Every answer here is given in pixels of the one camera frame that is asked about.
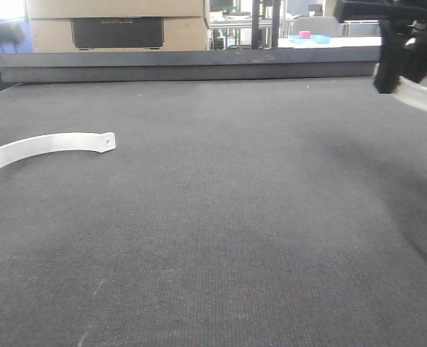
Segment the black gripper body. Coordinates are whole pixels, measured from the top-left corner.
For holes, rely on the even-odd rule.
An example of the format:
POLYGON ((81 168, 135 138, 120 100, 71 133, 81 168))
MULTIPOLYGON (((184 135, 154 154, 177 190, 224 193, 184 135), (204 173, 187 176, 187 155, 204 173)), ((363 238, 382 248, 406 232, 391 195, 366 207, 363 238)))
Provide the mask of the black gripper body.
POLYGON ((352 20, 390 20, 427 23, 427 1, 336 1, 334 17, 338 22, 352 20))

